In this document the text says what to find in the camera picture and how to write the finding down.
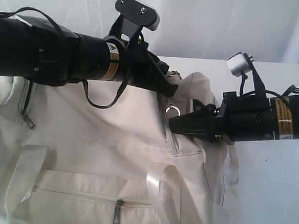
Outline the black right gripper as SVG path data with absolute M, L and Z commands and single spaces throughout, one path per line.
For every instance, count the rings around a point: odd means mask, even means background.
M 221 106 L 212 117 L 194 112 L 168 121 L 170 130 L 176 134 L 211 142 L 222 140 L 228 145 L 280 140 L 281 128 L 287 122 L 292 123 L 288 97 L 238 96 L 235 92 L 223 93 Z

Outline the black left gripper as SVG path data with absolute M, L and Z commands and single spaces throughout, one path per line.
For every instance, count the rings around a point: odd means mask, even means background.
M 123 81 L 129 77 L 129 85 L 172 97 L 180 82 L 175 76 L 164 76 L 160 61 L 147 50 L 148 44 L 133 44 L 115 36 L 106 39 L 80 34 L 77 82 L 84 80 Z

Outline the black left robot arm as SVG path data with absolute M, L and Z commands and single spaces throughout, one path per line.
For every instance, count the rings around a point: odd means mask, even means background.
M 45 18 L 0 16 L 0 76 L 20 76 L 38 84 L 63 86 L 84 80 L 125 81 L 172 96 L 177 85 L 168 66 L 141 40 L 126 42 L 55 29 Z

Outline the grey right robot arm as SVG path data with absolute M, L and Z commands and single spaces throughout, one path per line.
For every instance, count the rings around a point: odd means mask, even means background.
M 198 100 L 196 105 L 192 113 L 169 120 L 173 133 L 228 145 L 299 139 L 299 95 L 268 98 L 225 92 L 220 107 L 205 106 Z

